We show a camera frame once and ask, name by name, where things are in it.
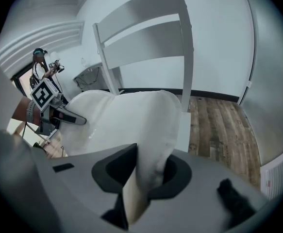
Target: white towel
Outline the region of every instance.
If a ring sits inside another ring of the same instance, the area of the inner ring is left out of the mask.
[[[68,155],[137,143],[137,165],[123,189],[128,222],[136,222],[147,207],[147,193],[163,182],[166,160],[178,136],[179,100],[166,91],[118,96],[87,91],[66,108],[87,119],[83,126],[61,124],[62,143]]]

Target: baseboard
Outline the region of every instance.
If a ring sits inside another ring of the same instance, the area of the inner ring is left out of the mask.
[[[165,90],[175,95],[181,95],[182,89],[164,89],[164,88],[121,88],[120,90],[124,90],[124,93],[133,93],[139,91],[160,91]],[[238,102],[239,97],[217,93],[217,92],[210,92],[210,91],[198,91],[198,90],[191,90],[191,96],[194,97],[202,97],[202,98],[210,98],[210,99],[219,99],[231,102]]]

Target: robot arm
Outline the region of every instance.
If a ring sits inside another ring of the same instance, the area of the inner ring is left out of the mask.
[[[86,119],[65,109],[63,94],[59,93],[49,79],[43,79],[30,94],[32,101],[27,108],[27,122],[33,122],[33,109],[37,106],[40,110],[41,120],[37,134],[50,135],[58,129],[61,121],[84,125]]]

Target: wooden floor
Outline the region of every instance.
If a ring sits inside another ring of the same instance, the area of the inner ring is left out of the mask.
[[[241,107],[229,101],[191,97],[189,111],[189,153],[222,163],[260,189],[258,147]],[[61,146],[57,133],[44,149],[49,158],[66,156]]]

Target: white bed frame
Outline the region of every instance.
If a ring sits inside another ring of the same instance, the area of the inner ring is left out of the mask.
[[[125,36],[109,46],[105,42],[120,32],[147,20],[178,14],[178,21],[150,26]],[[188,113],[193,79],[193,38],[184,0],[130,0],[93,25],[105,82],[119,95],[113,68],[143,60],[183,56],[182,118],[176,149],[188,152],[191,114]]]

